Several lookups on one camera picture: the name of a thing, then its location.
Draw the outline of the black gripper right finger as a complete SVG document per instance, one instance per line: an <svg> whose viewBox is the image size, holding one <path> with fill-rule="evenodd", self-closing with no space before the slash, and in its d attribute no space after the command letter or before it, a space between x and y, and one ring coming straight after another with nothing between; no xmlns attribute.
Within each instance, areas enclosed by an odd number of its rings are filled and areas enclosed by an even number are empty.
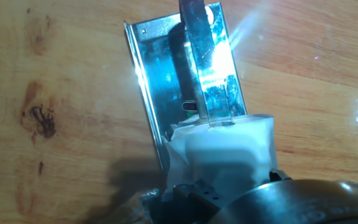
<svg viewBox="0 0 358 224"><path fill-rule="evenodd" d="M269 172L269 178L271 182L278 182L278 181L291 179L291 177L287 175L283 170L277 170L277 169L272 169Z"/></svg>

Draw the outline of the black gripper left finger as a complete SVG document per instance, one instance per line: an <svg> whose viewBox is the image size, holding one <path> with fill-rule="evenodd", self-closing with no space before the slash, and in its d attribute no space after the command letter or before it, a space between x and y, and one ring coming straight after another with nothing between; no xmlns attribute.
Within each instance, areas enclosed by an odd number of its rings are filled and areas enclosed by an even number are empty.
<svg viewBox="0 0 358 224"><path fill-rule="evenodd" d="M163 196L162 223L208 223L229 199L202 182L179 184Z"/></svg>

